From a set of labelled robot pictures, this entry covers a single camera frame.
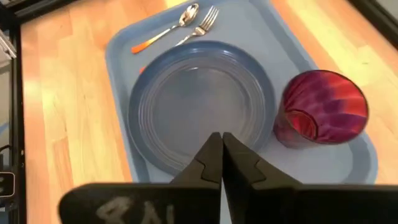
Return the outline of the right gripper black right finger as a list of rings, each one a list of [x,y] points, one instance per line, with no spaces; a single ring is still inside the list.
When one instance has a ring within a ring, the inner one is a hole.
[[[397,186],[303,184],[231,133],[223,182],[233,223],[397,224]]]

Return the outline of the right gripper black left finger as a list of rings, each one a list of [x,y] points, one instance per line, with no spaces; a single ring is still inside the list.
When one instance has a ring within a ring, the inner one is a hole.
[[[169,183],[96,183],[66,193],[62,223],[218,223],[223,140],[212,133]]]

